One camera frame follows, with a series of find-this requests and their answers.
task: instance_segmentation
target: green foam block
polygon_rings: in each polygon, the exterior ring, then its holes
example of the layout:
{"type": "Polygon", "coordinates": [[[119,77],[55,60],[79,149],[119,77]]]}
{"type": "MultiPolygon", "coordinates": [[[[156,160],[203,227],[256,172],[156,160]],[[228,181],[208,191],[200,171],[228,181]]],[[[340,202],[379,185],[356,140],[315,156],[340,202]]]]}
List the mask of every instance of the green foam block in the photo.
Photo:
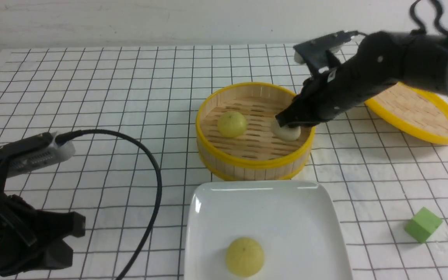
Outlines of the green foam block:
{"type": "Polygon", "coordinates": [[[423,207],[414,215],[404,230],[419,243],[425,243],[441,224],[441,218],[423,207]]]}

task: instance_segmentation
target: white plate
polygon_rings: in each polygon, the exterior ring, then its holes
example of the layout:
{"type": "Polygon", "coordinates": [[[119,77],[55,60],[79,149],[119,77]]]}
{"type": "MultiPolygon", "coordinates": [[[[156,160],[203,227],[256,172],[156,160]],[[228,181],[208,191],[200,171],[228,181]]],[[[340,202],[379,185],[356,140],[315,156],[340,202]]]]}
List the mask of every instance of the white plate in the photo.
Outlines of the white plate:
{"type": "Polygon", "coordinates": [[[184,278],[235,280],[226,268],[229,244],[256,239],[265,264],[250,280],[353,280],[329,194],[307,181],[213,182],[192,198],[184,278]]]}

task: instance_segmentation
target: white table surface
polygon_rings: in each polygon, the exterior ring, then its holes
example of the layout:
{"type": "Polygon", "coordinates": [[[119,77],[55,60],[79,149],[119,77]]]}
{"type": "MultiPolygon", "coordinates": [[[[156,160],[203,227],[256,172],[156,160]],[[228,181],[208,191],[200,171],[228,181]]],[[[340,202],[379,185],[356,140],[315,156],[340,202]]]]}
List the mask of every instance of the white table surface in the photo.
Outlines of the white table surface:
{"type": "MultiPolygon", "coordinates": [[[[192,193],[217,180],[198,158],[197,110],[232,83],[299,91],[309,72],[295,64],[291,46],[4,50],[0,145],[48,130],[95,127],[141,138],[163,168],[164,196],[154,234],[128,275],[182,279],[192,193]]],[[[338,57],[344,61],[356,50],[349,43],[338,57]]],[[[74,145],[69,161],[9,179],[6,188],[36,208],[86,216],[86,236],[66,239],[76,252],[73,266],[9,278],[111,279],[139,242],[155,195],[147,157],[108,136],[74,145]]],[[[448,280],[448,146],[413,138],[356,107],[318,126],[311,160],[297,178],[329,190],[356,280],[448,280]],[[403,225],[423,206],[444,223],[418,245],[403,225]]]]}

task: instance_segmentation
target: bamboo steamer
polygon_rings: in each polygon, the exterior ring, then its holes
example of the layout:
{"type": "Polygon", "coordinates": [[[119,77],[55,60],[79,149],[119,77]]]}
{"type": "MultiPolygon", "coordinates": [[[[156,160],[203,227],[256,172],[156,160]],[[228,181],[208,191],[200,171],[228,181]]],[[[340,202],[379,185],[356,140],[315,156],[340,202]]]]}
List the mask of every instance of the bamboo steamer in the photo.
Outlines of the bamboo steamer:
{"type": "Polygon", "coordinates": [[[204,165],[224,180],[291,179],[309,159],[315,129],[302,128],[300,138],[282,141],[270,131],[274,116],[290,105],[295,94],[267,83],[241,83],[210,95],[198,110],[198,151],[204,165]],[[224,138],[217,120],[229,111],[242,113],[247,131],[224,138]]]}

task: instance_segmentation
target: white dumpling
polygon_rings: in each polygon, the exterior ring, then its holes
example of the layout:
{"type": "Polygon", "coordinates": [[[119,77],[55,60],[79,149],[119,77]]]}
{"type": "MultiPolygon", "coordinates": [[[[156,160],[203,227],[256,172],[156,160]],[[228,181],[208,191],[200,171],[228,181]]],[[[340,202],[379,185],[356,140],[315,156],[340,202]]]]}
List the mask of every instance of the white dumpling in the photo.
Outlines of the white dumpling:
{"type": "Polygon", "coordinates": [[[290,128],[288,126],[280,127],[278,121],[274,118],[271,123],[271,131],[277,138],[283,141],[295,141],[300,137],[300,126],[290,128]]]}
{"type": "Polygon", "coordinates": [[[295,52],[295,54],[293,55],[293,60],[295,60],[295,62],[297,62],[298,64],[305,64],[304,59],[302,58],[302,56],[295,52]]]}

